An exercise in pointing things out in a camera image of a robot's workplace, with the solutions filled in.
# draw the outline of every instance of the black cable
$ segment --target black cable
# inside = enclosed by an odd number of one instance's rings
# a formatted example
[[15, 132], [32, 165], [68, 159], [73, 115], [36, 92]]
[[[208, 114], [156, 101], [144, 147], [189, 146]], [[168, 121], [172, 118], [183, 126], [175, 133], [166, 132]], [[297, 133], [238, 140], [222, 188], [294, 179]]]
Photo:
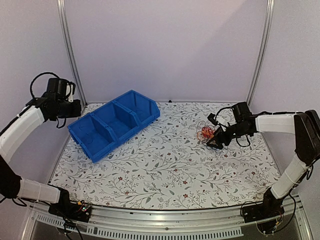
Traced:
[[68, 83], [68, 85], [69, 85], [69, 87], [70, 87], [70, 92], [65, 96], [64, 100], [67, 100], [67, 99], [69, 98], [69, 96], [70, 96], [71, 94], [73, 94], [73, 91], [72, 91], [71, 86], [73, 86], [73, 89], [75, 89], [75, 86], [76, 86], [73, 82], [68, 81], [68, 80], [66, 80], [66, 81], [67, 81], [67, 83]]
[[302, 111], [275, 111], [275, 112], [269, 112], [269, 111], [262, 111], [258, 113], [257, 115], [280, 115], [280, 114], [303, 114]]
[[62, 129], [66, 125], [67, 118], [64, 118], [63, 124], [61, 126], [59, 126], [59, 119], [58, 118], [56, 118], [56, 121], [57, 121], [56, 128]]
[[48, 205], [48, 206], [50, 206], [50, 207], [53, 207], [59, 214], [61, 214], [62, 217], [63, 217], [63, 220], [64, 220], [64, 224], [68, 224], [68, 225], [71, 226], [72, 228], [75, 228], [75, 229], [77, 230], [77, 232], [78, 232], [81, 240], [84, 240], [84, 238], [82, 237], [82, 234], [81, 234], [78, 226], [77, 226], [70, 218], [68, 218], [63, 212], [61, 212], [61, 211], [60, 211], [57, 207], [55, 207], [54, 205], [51, 205], [50, 203], [48, 203], [48, 202], [46, 202], [46, 201], [41, 201], [41, 202], [44, 203], [44, 204], [46, 204], [46, 205]]
[[32, 97], [33, 100], [36, 100], [36, 97], [35, 97], [34, 92], [33, 92], [33, 90], [32, 90], [32, 86], [33, 86], [34, 82], [35, 82], [39, 77], [41, 77], [42, 75], [46, 75], [46, 74], [53, 75], [53, 76], [55, 76], [57, 79], [60, 79], [60, 77], [59, 77], [57, 74], [55, 74], [55, 73], [53, 73], [53, 72], [49, 72], [49, 71], [45, 71], [45, 72], [43, 72], [43, 73], [38, 74], [38, 75], [31, 81], [31, 83], [30, 83], [30, 94], [31, 94], [31, 97]]
[[221, 113], [221, 111], [226, 110], [226, 109], [232, 109], [232, 107], [231, 106], [226, 106], [226, 107], [223, 107], [223, 108], [219, 109], [219, 111], [214, 116], [214, 120], [217, 120], [217, 117], [218, 117], [219, 113]]
[[244, 218], [245, 216], [242, 215], [242, 208], [243, 208], [243, 206], [246, 205], [247, 203], [253, 203], [253, 204], [259, 206], [259, 204], [256, 203], [256, 202], [254, 202], [254, 201], [245, 201], [245, 202], [241, 205], [241, 207], [240, 207], [240, 216], [243, 217], [243, 218]]
[[64, 224], [63, 224], [63, 228], [64, 228], [64, 235], [69, 239], [69, 240], [73, 240], [70, 236], [69, 236], [69, 233], [70, 232], [67, 232], [67, 222], [66, 222], [66, 220], [63, 218], [63, 220], [64, 220]]
[[7, 199], [6, 197], [2, 198], [2, 199], [0, 200], [0, 204], [2, 204], [2, 203], [4, 202], [4, 200], [6, 200], [6, 199]]
[[247, 146], [243, 146], [243, 145], [241, 145], [241, 144], [239, 143], [238, 139], [239, 139], [240, 137], [236, 137], [236, 138], [235, 138], [236, 143], [237, 143], [240, 147], [246, 148], [246, 147], [249, 147], [249, 146], [251, 145], [251, 142], [250, 142], [250, 140], [249, 140], [249, 138], [248, 138], [248, 135], [245, 135], [245, 137], [246, 137], [246, 140], [247, 140], [247, 142], [248, 142], [248, 145], [247, 145]]
[[27, 204], [22, 201], [20, 198], [17, 198], [21, 203], [16, 202], [13, 198], [12, 198], [12, 202], [14, 202], [15, 205], [18, 205], [20, 207], [27, 207]]
[[275, 234], [275, 233], [278, 233], [278, 232], [280, 232], [280, 231], [282, 231], [283, 229], [285, 229], [285, 228], [286, 228], [286, 227], [291, 223], [292, 219], [293, 219], [293, 218], [294, 218], [294, 216], [295, 216], [295, 213], [296, 213], [296, 207], [297, 207], [297, 202], [296, 202], [295, 198], [294, 198], [293, 196], [291, 196], [291, 194], [289, 194], [289, 197], [290, 197], [290, 198], [292, 198], [292, 200], [293, 200], [293, 202], [294, 202], [294, 209], [293, 209], [293, 213], [292, 213], [292, 215], [291, 215], [291, 217], [290, 217], [289, 221], [286, 223], [286, 225], [284, 225], [284, 227], [283, 227], [283, 228], [281, 228], [281, 229], [279, 229], [279, 230], [276, 230], [276, 231], [274, 232], [274, 234]]
[[[31, 108], [31, 105], [28, 105], [28, 106], [27, 106], [25, 109], [23, 109], [18, 115], [21, 116], [21, 115], [24, 114], [27, 110], [29, 110], [29, 108]], [[0, 131], [0, 136], [1, 136], [2, 134], [4, 134], [5, 131], [7, 131], [8, 128], [9, 128], [12, 124], [14, 124], [14, 122], [15, 122], [16, 120], [18, 120], [18, 119], [19, 119], [18, 116], [16, 116], [14, 119], [12, 119], [12, 120], [9, 122], [9, 124], [8, 124], [7, 126], [5, 126], [5, 128]]]
[[313, 171], [314, 171], [314, 165], [312, 164], [311, 165], [311, 170], [306, 173], [306, 179], [307, 180], [309, 180], [311, 178], [311, 175], [312, 175]]

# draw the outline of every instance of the metal extrusion bar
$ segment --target metal extrusion bar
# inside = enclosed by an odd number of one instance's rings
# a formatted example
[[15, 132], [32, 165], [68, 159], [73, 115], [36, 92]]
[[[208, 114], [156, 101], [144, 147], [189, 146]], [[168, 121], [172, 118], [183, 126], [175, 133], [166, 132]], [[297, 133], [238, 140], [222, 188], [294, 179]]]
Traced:
[[64, 39], [64, 43], [65, 43], [66, 52], [67, 52], [67, 55], [69, 58], [69, 63], [70, 63], [72, 75], [74, 77], [74, 80], [75, 80], [77, 88], [78, 88], [81, 104], [83, 107], [85, 107], [87, 105], [87, 101], [86, 101], [84, 89], [83, 89], [81, 81], [80, 81], [78, 68], [76, 65], [76, 59], [75, 59], [74, 51], [73, 51], [72, 44], [71, 44], [71, 37], [70, 37], [70, 32], [69, 32], [69, 27], [68, 27], [68, 22], [67, 22], [65, 1], [64, 0], [57, 0], [57, 6], [58, 6], [60, 23], [61, 23], [62, 35], [63, 35], [63, 39]]
[[259, 55], [258, 59], [255, 65], [254, 69], [254, 74], [253, 78], [251, 81], [250, 85], [250, 90], [246, 98], [246, 102], [250, 106], [257, 88], [258, 80], [259, 80], [259, 75], [261, 72], [261, 67], [264, 61], [265, 57], [265, 52], [267, 49], [267, 43], [269, 39], [269, 34], [270, 34], [270, 29], [271, 29], [271, 23], [272, 23], [272, 18], [273, 18], [273, 13], [274, 13], [274, 0], [268, 0], [267, 2], [267, 7], [266, 7], [266, 14], [265, 14], [265, 21], [264, 21], [264, 29], [263, 29], [263, 35], [262, 35], [262, 40], [261, 40], [261, 46], [259, 50]]
[[[312, 240], [309, 225], [301, 201], [297, 195], [295, 217], [303, 240]], [[283, 201], [285, 217], [291, 216], [294, 204], [291, 198]], [[64, 221], [48, 213], [48, 206], [36, 203], [30, 206], [23, 240], [30, 240], [35, 221], [62, 229]], [[240, 206], [195, 210], [138, 210], [93, 206], [89, 223], [78, 222], [83, 235], [103, 239], [136, 240], [204, 240], [230, 239], [243, 236], [243, 228], [256, 223], [244, 223], [240, 216]]]

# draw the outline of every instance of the aluminum frame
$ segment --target aluminum frame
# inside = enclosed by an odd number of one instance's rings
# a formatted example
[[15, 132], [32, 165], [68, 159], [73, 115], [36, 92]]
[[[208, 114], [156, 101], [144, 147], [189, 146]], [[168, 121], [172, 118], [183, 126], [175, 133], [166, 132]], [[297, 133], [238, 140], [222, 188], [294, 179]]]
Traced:
[[[300, 237], [303, 240], [313, 240], [300, 198], [296, 194], [294, 199], [296, 200], [295, 218], [298, 223]], [[285, 209], [285, 217], [289, 218], [294, 210], [294, 204], [290, 197], [283, 201], [283, 207]], [[149, 239], [152, 236], [154, 238], [158, 236], [158, 239], [159, 236], [167, 237], [163, 239], [170, 239], [171, 236], [176, 236], [176, 239], [179, 240], [183, 239], [182, 237], [185, 235], [203, 235], [208, 239], [209, 233], [238, 230], [238, 236], [241, 236], [242, 233], [239, 228], [255, 225], [256, 223], [245, 223], [243, 217], [240, 216], [240, 208], [241, 206], [199, 210], [136, 210], [93, 206], [89, 223], [77, 222], [77, 225], [83, 235], [108, 239], [119, 239], [120, 237], [104, 237], [103, 233], [115, 233], [116, 236], [121, 234], [148, 236]], [[30, 206], [31, 213], [23, 231], [23, 240], [31, 240], [33, 228], [37, 221], [63, 228], [62, 218], [49, 214], [48, 209], [49, 207], [42, 203], [35, 203]]]
[[257, 88], [262, 64], [263, 64], [266, 49], [267, 49], [267, 43], [269, 40], [271, 23], [272, 23], [272, 18], [273, 18], [273, 14], [274, 14], [274, 5], [275, 5], [274, 0], [268, 0], [267, 7], [266, 7], [266, 13], [265, 13], [264, 28], [263, 28], [263, 35], [262, 35], [259, 55], [258, 55], [258, 59], [256, 61], [256, 65], [254, 68], [254, 73], [253, 73], [253, 78], [252, 78], [252, 81], [250, 84], [250, 89], [249, 89], [248, 95], [246, 97], [246, 102], [248, 103], [249, 106], [251, 105], [253, 98], [254, 98], [254, 94], [255, 94], [255, 91]]
[[57, 6], [58, 6], [58, 13], [59, 13], [60, 24], [62, 29], [62, 35], [63, 35], [64, 44], [65, 44], [66, 52], [68, 55], [72, 75], [78, 88], [81, 104], [83, 107], [85, 107], [87, 105], [87, 100], [86, 100], [84, 89], [81, 84], [81, 80], [79, 77], [79, 72], [76, 64], [76, 58], [75, 58], [75, 54], [71, 44], [71, 37], [70, 37], [66, 8], [65, 8], [65, 0], [57, 0]]

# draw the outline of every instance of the floral tablecloth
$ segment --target floral tablecloth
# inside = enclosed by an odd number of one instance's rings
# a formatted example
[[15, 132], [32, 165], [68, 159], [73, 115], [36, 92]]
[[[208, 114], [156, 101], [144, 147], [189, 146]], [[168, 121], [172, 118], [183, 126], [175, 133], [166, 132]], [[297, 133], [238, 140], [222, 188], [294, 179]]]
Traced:
[[[90, 104], [85, 113], [102, 104]], [[71, 139], [50, 181], [73, 200], [135, 209], [199, 209], [260, 201], [279, 172], [260, 134], [207, 148], [197, 125], [224, 103], [158, 103], [161, 116], [107, 157], [92, 163]], [[232, 111], [221, 116], [232, 123]], [[241, 145], [247, 140], [240, 139]]]

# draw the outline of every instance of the tangled wire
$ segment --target tangled wire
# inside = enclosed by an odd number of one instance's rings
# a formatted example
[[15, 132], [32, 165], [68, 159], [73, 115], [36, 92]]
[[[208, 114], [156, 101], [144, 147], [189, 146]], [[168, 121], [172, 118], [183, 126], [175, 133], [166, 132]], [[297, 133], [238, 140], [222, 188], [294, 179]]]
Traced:
[[196, 137], [203, 144], [206, 144], [211, 138], [213, 138], [214, 133], [215, 133], [215, 128], [212, 125], [206, 126], [205, 121], [200, 121], [196, 126]]

